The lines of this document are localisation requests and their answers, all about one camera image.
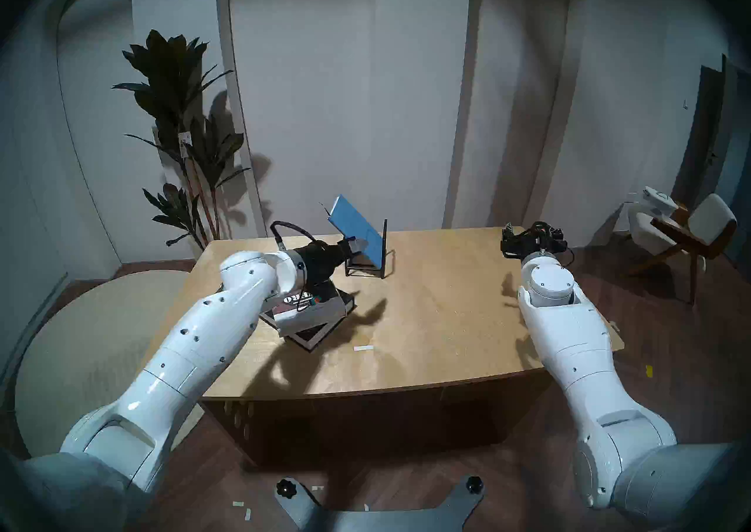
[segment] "white wall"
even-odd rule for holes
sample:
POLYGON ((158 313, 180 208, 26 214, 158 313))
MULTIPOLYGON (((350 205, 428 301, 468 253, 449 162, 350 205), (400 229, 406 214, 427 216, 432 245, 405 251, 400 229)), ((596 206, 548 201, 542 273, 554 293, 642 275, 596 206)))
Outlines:
POLYGON ((8 127, 0 123, 0 391, 24 329, 65 275, 10 140, 8 127))
POLYGON ((663 1, 667 32, 662 84, 655 85, 662 91, 661 108, 654 146, 632 190, 641 190, 646 184, 669 194, 689 140, 701 66, 722 70, 728 36, 722 20, 704 0, 663 1))
POLYGON ((144 198, 161 191, 164 173, 158 151, 124 134, 152 139, 151 118, 127 91, 140 82, 122 56, 134 42, 131 0, 76 0, 60 19, 58 69, 67 124, 94 204, 115 251, 124 263, 192 257, 189 241, 167 247, 183 231, 154 222, 158 214, 144 198))
POLYGON ((370 183, 378 226, 442 226, 459 108, 468 0, 373 0, 370 183))
POLYGON ((573 246, 601 243, 635 186, 649 181, 670 190, 699 67, 716 65, 727 45, 717 17, 697 9, 700 3, 571 1, 575 26, 567 28, 566 49, 579 52, 575 87, 560 140, 548 135, 525 223, 552 222, 573 246))
POLYGON ((334 232, 370 148, 370 0, 230 0, 237 80, 269 224, 334 232))
POLYGON ((445 225, 521 224, 558 85, 567 10, 568 0, 470 0, 461 104, 468 110, 460 108, 445 225))
MULTIPOLYGON (((3 45, 0 62, 8 73, 0 92, 0 122, 9 126, 11 141, 28 175, 40 217, 71 278, 101 279, 110 277, 121 261, 95 209, 67 129, 56 57, 58 22, 66 2, 35 0, 3 45)), ((221 72, 217 0, 133 0, 132 12, 137 42, 142 44, 152 28, 165 36, 178 33, 189 39, 201 36, 209 41, 204 68, 220 63, 215 72, 221 72)), ((228 114, 225 99, 221 97, 224 89, 226 85, 221 79, 204 93, 204 111, 209 111, 216 102, 215 108, 223 106, 228 114)), ((246 150, 237 154, 236 167, 249 165, 246 150)), ((171 170, 169 166, 165 168, 164 178, 173 177, 171 170)), ((248 200, 248 190, 256 194, 255 184, 252 173, 246 172, 244 176, 225 185, 224 195, 220 195, 224 234, 231 231, 238 238, 257 233, 248 200)), ((141 196, 132 197, 132 201, 149 209, 141 196)), ((165 256, 163 239, 155 237, 152 241, 150 259, 184 256, 178 247, 165 256)))

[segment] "table top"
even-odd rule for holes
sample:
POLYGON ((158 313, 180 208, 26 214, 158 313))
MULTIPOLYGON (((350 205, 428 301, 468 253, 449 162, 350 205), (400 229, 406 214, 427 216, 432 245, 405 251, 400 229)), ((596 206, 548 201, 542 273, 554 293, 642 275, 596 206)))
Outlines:
MULTIPOLYGON (((520 262, 501 253, 501 228, 389 232, 386 277, 336 287, 355 308, 312 352, 260 322, 204 398, 276 400, 468 383, 541 368, 517 305, 520 262), (355 351, 354 347, 373 349, 355 351)), ((327 243, 340 235, 319 237, 327 243)), ((287 247, 306 245, 286 237, 287 247)), ((274 239, 213 241, 167 312, 146 354, 199 298, 221 283, 219 264, 241 250, 276 251, 274 239)), ((608 325, 613 350, 623 348, 608 325)))

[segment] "metal base plate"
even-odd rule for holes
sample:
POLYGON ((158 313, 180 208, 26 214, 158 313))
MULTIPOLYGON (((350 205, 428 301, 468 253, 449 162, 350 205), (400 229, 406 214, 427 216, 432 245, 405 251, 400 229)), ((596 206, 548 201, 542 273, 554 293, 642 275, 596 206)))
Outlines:
POLYGON ((431 509, 390 512, 334 512, 321 507, 296 479, 276 485, 276 501, 300 530, 306 532, 459 532, 485 494, 477 476, 465 477, 431 509))

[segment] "black cable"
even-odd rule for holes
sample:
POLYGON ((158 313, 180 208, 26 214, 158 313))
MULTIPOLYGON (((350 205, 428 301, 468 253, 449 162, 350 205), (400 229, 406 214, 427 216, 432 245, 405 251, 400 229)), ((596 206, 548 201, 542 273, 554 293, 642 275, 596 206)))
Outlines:
POLYGON ((571 252, 571 261, 563 265, 566 269, 570 268, 571 265, 576 261, 576 253, 574 253, 574 250, 571 247, 566 247, 567 251, 571 252))
POLYGON ((314 243, 316 242, 315 238, 310 233, 308 233, 308 231, 306 231, 305 229, 303 229, 302 227, 298 227, 297 225, 293 225, 291 222, 274 221, 269 226, 269 229, 273 233, 273 235, 274 235, 274 241, 276 241, 276 246, 279 248, 280 251, 284 251, 287 248, 284 246, 284 241, 282 241, 282 236, 276 230, 276 226, 277 225, 281 225, 282 227, 287 227, 287 229, 292 229, 293 231, 297 231, 298 233, 302 233, 306 237, 308 237, 308 239, 310 239, 310 241, 312 241, 314 243))

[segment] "book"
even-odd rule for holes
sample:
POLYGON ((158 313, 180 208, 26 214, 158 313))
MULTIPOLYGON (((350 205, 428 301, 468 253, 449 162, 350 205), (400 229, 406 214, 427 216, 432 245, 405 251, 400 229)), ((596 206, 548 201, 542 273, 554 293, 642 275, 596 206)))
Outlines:
POLYGON ((367 241, 368 246, 363 251, 363 255, 378 269, 381 268, 383 265, 383 237, 342 195, 337 196, 334 201, 334 206, 329 213, 329 222, 339 229, 339 232, 347 239, 356 237, 367 241))

